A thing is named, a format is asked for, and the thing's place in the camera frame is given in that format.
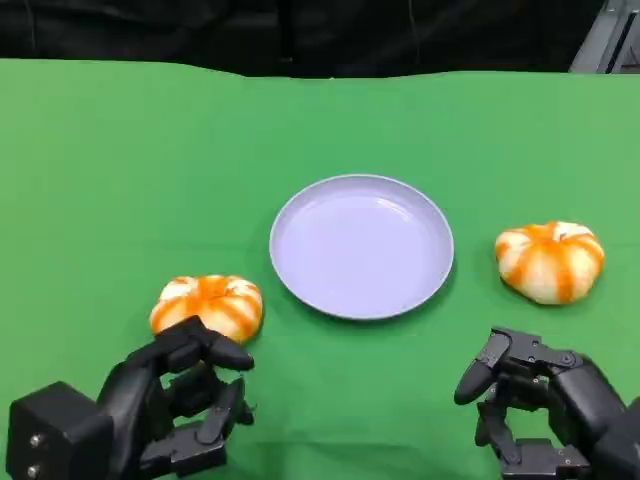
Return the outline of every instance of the plate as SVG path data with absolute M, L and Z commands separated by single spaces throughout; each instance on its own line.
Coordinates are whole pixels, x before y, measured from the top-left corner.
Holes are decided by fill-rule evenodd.
M 453 236 L 436 204 L 377 175 L 333 177 L 300 191 L 276 217 L 269 250 L 296 297 L 351 320 L 418 307 L 453 264 Z

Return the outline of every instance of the green tablecloth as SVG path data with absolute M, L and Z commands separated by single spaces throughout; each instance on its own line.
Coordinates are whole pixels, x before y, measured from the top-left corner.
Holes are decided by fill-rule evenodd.
M 500 324 L 591 354 L 640 393 L 640 79 L 459 73 L 389 80 L 245 79 L 177 65 L 0 62 L 0 431 L 9 402 L 55 380 L 95 396 L 151 339 L 176 275 L 263 290 L 247 376 L 257 423 L 198 479 L 492 479 L 476 410 L 453 404 Z M 318 179 L 389 175 L 448 216 L 454 271 L 398 322 L 313 313 L 271 269 L 278 209 Z M 607 265 L 585 301 L 540 308 L 500 282 L 503 229 L 584 222 Z M 518 436 L 545 417 L 513 415 Z M 4 452 L 5 434 L 0 434 Z

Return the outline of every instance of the small pumpkin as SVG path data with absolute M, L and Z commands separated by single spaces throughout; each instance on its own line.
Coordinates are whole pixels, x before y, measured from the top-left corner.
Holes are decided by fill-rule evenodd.
M 193 315 L 209 330 L 245 343 L 262 323 L 262 296 L 258 287 L 240 277 L 177 277 L 160 293 L 149 321 L 158 334 Z
M 584 225 L 551 222 L 507 230 L 496 240 L 502 279 L 541 304 L 587 295 L 604 266 L 604 250 Z

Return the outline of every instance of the screw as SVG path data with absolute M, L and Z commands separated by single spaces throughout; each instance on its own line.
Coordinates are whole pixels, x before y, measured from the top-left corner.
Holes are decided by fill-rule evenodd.
M 29 478 L 38 478 L 38 474 L 40 473 L 40 467 L 37 465 L 31 465 L 27 468 L 27 476 Z
M 34 435 L 29 439 L 29 444 L 33 448 L 38 448 L 40 445 L 42 445 L 42 440 L 44 440 L 44 437 L 42 435 Z

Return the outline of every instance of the plate rim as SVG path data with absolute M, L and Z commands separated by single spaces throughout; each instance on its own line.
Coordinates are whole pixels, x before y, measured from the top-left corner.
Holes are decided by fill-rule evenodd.
M 329 183 L 329 182 L 334 182 L 336 180 L 341 180 L 344 178 L 375 178 L 377 180 L 383 180 L 383 181 L 387 181 L 387 182 L 391 182 L 391 183 L 395 183 L 403 188 L 412 190 L 413 192 L 417 193 L 420 197 L 422 197 L 422 199 L 424 201 L 426 201 L 438 214 L 438 216 L 440 217 L 440 219 L 443 221 L 445 227 L 446 227 L 446 231 L 447 231 L 447 238 L 448 238 L 448 242 L 449 242 L 449 249 L 450 249 L 450 260 L 449 260 L 449 264 L 447 265 L 447 268 L 445 270 L 445 273 L 442 275 L 442 278 L 440 278 L 440 280 L 437 282 L 436 286 L 430 290 L 426 295 L 423 295 L 418 301 L 414 302 L 413 304 L 411 304 L 409 307 L 404 308 L 403 310 L 400 310 L 392 315 L 380 315 L 380 316 L 371 316 L 371 315 L 366 315 L 366 316 L 347 316 L 347 315 L 339 315 L 333 312 L 329 312 L 321 307 L 319 307 L 318 305 L 315 305 L 313 302 L 309 302 L 303 298 L 301 298 L 292 288 L 291 286 L 284 280 L 280 270 L 278 269 L 277 266 L 277 262 L 275 261 L 275 257 L 274 257 L 274 237 L 276 234 L 276 229 L 278 228 L 278 225 L 282 222 L 282 218 L 284 216 L 284 214 L 287 212 L 289 206 L 291 204 L 293 204 L 300 196 L 302 196 L 303 194 L 305 194 L 307 191 L 316 188 L 322 184 L 325 183 Z M 447 217 L 445 216 L 445 214 L 442 212 L 442 210 L 440 209 L 440 207 L 438 207 L 438 205 L 431 200 L 429 197 L 427 197 L 424 193 L 422 193 L 420 190 L 418 190 L 417 188 L 409 185 L 408 183 L 402 182 L 400 180 L 396 180 L 395 178 L 391 178 L 391 177 L 387 177 L 384 175 L 377 175 L 377 174 L 370 174 L 370 173 L 347 173 L 347 174 L 342 174 L 342 175 L 335 175 L 333 177 L 328 177 L 328 178 L 324 178 L 322 180 L 318 180 L 314 183 L 311 183 L 309 185 L 307 185 L 306 187 L 304 187 L 302 190 L 299 190 L 297 193 L 295 193 L 291 198 L 289 198 L 289 200 L 287 200 L 287 202 L 280 208 L 280 210 L 278 211 L 278 214 L 276 215 L 273 223 L 271 224 L 271 231 L 269 233 L 269 257 L 271 260 L 271 266 L 274 269 L 274 271 L 276 272 L 276 275 L 278 276 L 278 279 L 280 280 L 280 282 L 282 282 L 282 284 L 286 287 L 286 289 L 294 296 L 296 297 L 300 302 L 304 303 L 305 305 L 308 305 L 309 307 L 313 308 L 314 310 L 317 310 L 318 312 L 321 312 L 325 315 L 328 315 L 330 317 L 335 317 L 335 318 L 341 318 L 341 319 L 345 319 L 345 320 L 352 320 L 352 321 L 357 321 L 357 322 L 367 322 L 367 321 L 382 321 L 382 320 L 388 320 L 390 318 L 395 318 L 395 317 L 399 317 L 401 315 L 404 315 L 405 313 L 411 312 L 415 309 L 417 309 L 418 307 L 420 307 L 421 305 L 424 305 L 426 302 L 428 302 L 441 288 L 442 286 L 445 284 L 445 282 L 447 281 L 447 279 L 449 278 L 449 275 L 451 274 L 451 270 L 453 269 L 453 262 L 454 262 L 454 258 L 455 258 L 455 241 L 453 239 L 453 231 L 451 230 L 451 225 L 449 225 L 449 221 L 447 220 Z

